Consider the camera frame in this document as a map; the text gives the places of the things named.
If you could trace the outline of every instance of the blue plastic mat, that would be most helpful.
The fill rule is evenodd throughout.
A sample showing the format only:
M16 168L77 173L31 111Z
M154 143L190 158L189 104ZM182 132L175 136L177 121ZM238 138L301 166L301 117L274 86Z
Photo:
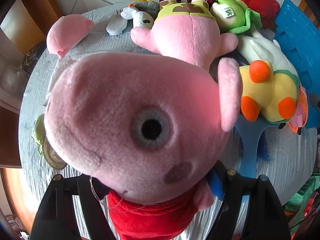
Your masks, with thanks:
M284 1L276 24L275 40L296 68L302 86L309 96L320 98L320 32L290 0ZM312 127L320 127L320 112L309 102L306 128Z

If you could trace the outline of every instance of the white plush toy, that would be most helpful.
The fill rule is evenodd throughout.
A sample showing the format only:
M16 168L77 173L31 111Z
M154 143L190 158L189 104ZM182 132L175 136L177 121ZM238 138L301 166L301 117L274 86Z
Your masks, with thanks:
M254 24L246 33L251 35L237 35L239 43L237 50L251 64L255 60L268 60L273 70L288 70L298 76L292 63L281 51L280 45L276 40L270 41L257 31Z
M121 34L124 29L127 27L128 20L121 17L120 14L114 14L111 16L110 20L108 21L107 25L107 32L111 36L119 35Z
M133 20L133 27L145 27L151 29L155 22L148 13L139 11L134 6L124 8L121 12L121 16L126 20Z

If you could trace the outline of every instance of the wooden cabinet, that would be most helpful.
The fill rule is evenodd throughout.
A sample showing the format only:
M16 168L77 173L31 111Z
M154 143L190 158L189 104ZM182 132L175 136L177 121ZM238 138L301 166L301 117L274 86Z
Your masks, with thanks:
M0 167L21 168L18 144L19 115L0 106Z
M0 27L17 49L26 54L45 40L49 29L61 16L56 0L16 0Z
M318 30L320 30L320 23L316 19L315 15L311 11L310 7L307 5L305 0L302 0L299 4L299 9L303 11L303 13L310 19L310 21L313 22L313 24L316 26Z

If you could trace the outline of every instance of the wooden floor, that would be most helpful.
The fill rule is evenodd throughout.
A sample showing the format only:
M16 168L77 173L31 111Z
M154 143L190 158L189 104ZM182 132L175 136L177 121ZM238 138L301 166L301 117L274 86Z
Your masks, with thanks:
M2 179L11 202L12 212L16 214L27 233L30 234L37 212L37 204L29 190L23 170L4 168Z

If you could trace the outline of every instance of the pink cheek spot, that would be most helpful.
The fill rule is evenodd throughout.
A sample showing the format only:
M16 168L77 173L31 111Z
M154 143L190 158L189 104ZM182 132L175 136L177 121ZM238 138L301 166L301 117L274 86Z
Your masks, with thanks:
M192 171L192 164L190 162L182 162L178 165L174 165L164 177L165 184L177 183L187 176Z

